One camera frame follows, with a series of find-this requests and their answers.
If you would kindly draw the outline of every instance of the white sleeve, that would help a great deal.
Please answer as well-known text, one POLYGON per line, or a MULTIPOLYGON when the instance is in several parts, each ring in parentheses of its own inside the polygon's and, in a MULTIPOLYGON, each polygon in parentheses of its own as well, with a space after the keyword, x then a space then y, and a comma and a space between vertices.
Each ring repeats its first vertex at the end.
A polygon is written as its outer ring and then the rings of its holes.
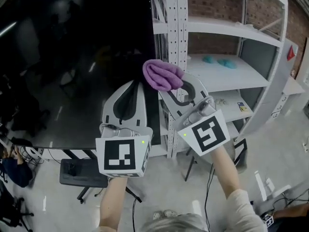
POLYGON ((250 204, 248 193, 235 190, 227 198, 227 231, 266 232, 267 227, 255 214, 250 204))

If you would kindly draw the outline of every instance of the red brick wall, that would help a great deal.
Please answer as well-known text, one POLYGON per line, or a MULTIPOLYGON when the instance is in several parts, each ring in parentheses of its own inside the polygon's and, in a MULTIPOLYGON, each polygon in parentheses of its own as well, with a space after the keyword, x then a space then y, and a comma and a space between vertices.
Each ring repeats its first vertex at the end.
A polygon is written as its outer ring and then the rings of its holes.
MULTIPOLYGON (((277 0, 248 0, 247 23, 255 28, 261 28, 281 15, 281 5, 277 0)), ((241 21, 242 0, 188 0, 188 13, 192 16, 205 16, 229 20, 241 21)), ((278 33, 281 25, 270 28, 278 33)), ((288 27, 286 38, 299 46, 294 69, 299 69, 304 52, 306 38, 309 37, 309 20, 300 6, 289 0, 288 27)), ((238 37, 189 33, 188 53, 221 53, 235 54, 238 46, 238 37)))

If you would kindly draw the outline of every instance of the gray floor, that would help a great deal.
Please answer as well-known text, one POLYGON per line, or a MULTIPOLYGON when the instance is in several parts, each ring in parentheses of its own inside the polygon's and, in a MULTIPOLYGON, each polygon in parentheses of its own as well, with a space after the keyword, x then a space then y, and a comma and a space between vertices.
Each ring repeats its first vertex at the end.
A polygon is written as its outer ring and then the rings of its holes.
MULTIPOLYGON (((309 153, 305 153, 302 142, 309 136, 309 120, 301 113, 288 117, 279 116, 273 123, 266 124, 260 131, 247 138, 249 156, 248 169, 240 175, 243 188, 254 202, 260 200, 254 172, 259 171, 263 180, 270 177, 276 188, 287 184, 294 186, 308 178, 309 153)), ((181 213, 203 210, 208 173, 194 165, 188 182, 183 175, 190 158, 183 153, 177 161, 165 157, 151 158, 143 178, 130 179, 131 185, 144 194, 143 203, 135 207, 135 224, 140 227, 152 218, 157 210, 172 209, 181 213)), ((83 232, 92 231, 98 225, 100 196, 93 195, 99 189, 92 189, 86 202, 76 200, 82 188, 63 186, 59 183, 59 164, 50 161, 40 166, 31 188, 21 189, 10 181, 6 184, 15 196, 23 196, 28 209, 35 214, 30 223, 35 232, 83 232)), ((133 197, 126 195, 119 231, 130 232, 132 228, 133 197)), ((211 231, 224 231, 225 197, 216 177, 214 177, 207 211, 211 231)), ((24 231, 6 229, 3 231, 24 231)))

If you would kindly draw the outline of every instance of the purple cloth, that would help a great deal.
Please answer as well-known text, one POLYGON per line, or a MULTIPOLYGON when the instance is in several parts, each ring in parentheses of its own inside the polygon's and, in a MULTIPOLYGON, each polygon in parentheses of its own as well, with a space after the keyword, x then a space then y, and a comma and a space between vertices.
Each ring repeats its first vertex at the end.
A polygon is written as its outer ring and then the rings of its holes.
POLYGON ((158 91, 171 91, 183 85, 183 70, 159 59, 146 61, 143 64, 143 73, 150 86, 158 91))

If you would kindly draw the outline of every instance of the black monitor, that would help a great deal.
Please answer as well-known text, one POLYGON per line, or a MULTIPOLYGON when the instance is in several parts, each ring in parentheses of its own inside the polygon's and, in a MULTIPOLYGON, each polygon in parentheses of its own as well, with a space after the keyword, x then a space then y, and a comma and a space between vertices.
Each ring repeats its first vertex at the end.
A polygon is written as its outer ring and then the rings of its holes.
POLYGON ((95 148, 104 102, 139 80, 153 144, 160 143, 158 94, 141 70, 155 58, 150 0, 6 0, 0 18, 0 121, 8 137, 95 148))

